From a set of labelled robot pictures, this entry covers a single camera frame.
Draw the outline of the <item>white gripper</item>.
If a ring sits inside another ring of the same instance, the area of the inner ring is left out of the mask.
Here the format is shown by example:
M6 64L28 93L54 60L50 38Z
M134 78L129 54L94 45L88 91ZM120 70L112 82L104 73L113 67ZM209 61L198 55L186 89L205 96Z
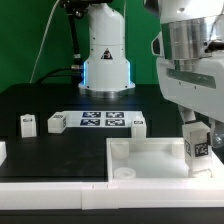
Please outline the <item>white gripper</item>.
M161 33L152 41L151 49L157 57L163 97L180 105L178 110L184 124L196 121L194 111L211 118L211 146L224 147L224 52L199 59L193 72L182 72L176 71L174 64L164 58Z

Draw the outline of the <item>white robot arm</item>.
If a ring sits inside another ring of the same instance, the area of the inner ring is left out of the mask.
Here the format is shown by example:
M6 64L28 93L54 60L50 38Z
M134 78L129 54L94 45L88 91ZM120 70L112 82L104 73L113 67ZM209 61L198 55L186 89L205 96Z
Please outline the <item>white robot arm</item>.
M160 20L151 43L165 99L185 122L196 112L210 119L210 143L224 146L224 0L143 0ZM88 7L90 55L84 62L83 93L113 97L134 88L125 58L124 18L105 2Z

